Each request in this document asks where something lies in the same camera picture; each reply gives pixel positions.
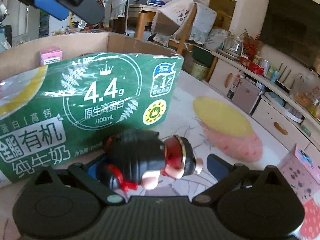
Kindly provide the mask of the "black red figurine doll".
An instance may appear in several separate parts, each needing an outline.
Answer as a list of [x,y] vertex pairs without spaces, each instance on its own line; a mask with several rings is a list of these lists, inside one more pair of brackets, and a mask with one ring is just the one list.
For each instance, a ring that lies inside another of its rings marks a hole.
[[112,190],[153,190],[160,176],[181,179],[203,169],[190,142],[178,135],[161,141],[156,131],[129,129],[111,136],[104,151],[96,176]]

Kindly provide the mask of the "dark wooden chair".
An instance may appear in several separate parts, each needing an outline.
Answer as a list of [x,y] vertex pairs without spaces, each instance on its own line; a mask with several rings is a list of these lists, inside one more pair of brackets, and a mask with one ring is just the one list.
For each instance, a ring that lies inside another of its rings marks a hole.
[[110,31],[125,34],[129,13],[129,0],[108,0],[105,5],[103,26]]

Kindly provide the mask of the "pink small carton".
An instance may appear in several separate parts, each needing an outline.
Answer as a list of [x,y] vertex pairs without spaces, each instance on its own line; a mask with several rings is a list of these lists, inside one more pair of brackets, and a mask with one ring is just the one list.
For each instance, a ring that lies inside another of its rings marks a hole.
[[49,48],[41,49],[39,51],[40,64],[39,66],[45,66],[48,64],[56,63],[62,61],[63,52],[57,46],[52,46]]

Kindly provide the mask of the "green milk carton box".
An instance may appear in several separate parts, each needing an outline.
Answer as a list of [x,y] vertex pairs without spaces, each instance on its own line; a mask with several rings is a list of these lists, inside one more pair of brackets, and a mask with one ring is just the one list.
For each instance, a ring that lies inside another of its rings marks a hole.
[[[41,49],[62,61],[39,66]],[[184,58],[116,33],[39,38],[1,52],[1,187],[163,121]]]

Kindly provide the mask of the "wooden dining table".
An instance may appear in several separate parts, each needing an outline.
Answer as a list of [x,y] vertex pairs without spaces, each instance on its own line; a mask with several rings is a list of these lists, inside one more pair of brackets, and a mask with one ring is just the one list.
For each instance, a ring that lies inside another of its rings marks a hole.
[[145,27],[152,23],[157,8],[150,5],[131,4],[129,5],[128,20],[136,23],[135,38],[143,40]]

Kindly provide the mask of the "pink patterned gift box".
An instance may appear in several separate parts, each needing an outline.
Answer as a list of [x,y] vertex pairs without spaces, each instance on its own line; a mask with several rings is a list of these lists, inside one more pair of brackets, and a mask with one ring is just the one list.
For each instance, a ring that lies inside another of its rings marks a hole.
[[313,161],[297,144],[280,161],[278,169],[302,204],[319,191],[319,163]]

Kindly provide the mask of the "white tv cabinet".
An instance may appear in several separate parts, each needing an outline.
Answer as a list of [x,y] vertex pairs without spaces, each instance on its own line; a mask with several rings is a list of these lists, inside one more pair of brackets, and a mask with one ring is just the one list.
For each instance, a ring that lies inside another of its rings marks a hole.
[[250,80],[243,78],[245,73],[218,57],[213,59],[211,70],[213,73],[208,81],[209,85],[250,115],[277,142],[287,150],[298,145],[310,157],[319,157],[319,148],[303,134],[297,125],[275,108],[268,98],[263,97],[263,90]]

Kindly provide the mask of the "green waste bin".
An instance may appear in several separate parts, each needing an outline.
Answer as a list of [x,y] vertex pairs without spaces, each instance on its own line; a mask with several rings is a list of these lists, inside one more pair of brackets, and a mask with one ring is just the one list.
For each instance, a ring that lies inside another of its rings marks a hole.
[[199,61],[193,60],[191,76],[198,80],[204,80],[207,77],[210,68]]

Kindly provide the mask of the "red snack package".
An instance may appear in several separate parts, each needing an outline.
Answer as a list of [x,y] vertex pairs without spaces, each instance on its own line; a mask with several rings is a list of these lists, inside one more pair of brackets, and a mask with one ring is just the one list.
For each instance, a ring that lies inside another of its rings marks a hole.
[[245,56],[240,57],[239,62],[240,62],[241,65],[243,65],[244,67],[246,67],[251,72],[253,72],[253,73],[257,74],[257,75],[263,75],[264,74],[264,69],[260,65],[254,63],[253,61],[249,60]]

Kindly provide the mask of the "clear plastic bag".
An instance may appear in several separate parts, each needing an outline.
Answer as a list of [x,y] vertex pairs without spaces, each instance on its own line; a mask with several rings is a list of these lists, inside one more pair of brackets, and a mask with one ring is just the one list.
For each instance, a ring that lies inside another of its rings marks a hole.
[[319,119],[319,75],[315,72],[308,75],[296,74],[290,96],[314,118]]

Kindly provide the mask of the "glass kettle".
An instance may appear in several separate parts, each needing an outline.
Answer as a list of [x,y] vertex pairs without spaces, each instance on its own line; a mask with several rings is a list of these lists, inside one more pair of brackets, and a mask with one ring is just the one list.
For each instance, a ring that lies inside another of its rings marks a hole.
[[233,57],[240,58],[242,57],[244,49],[243,39],[236,37],[234,35],[225,37],[223,41],[222,50]]

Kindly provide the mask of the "red dried flower bouquet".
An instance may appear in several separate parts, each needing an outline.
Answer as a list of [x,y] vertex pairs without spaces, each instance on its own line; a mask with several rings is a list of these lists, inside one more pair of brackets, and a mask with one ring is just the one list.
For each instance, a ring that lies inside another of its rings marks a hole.
[[260,46],[260,34],[251,36],[248,31],[245,31],[240,35],[244,43],[244,54],[248,57],[250,61],[253,61],[255,55],[258,52]]

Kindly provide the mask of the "wooden chair with cover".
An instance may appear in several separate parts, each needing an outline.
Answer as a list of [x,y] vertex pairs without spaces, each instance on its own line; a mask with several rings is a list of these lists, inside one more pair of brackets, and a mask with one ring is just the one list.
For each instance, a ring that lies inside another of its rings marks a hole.
[[205,44],[216,18],[217,12],[203,0],[172,0],[156,10],[152,41],[165,47],[174,42],[181,53],[185,42]]

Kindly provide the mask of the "black flat screen television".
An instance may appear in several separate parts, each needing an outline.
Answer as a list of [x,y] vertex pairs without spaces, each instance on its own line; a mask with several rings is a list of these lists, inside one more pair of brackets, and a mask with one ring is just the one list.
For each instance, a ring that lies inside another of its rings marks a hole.
[[319,58],[319,3],[269,0],[260,40],[309,69]]

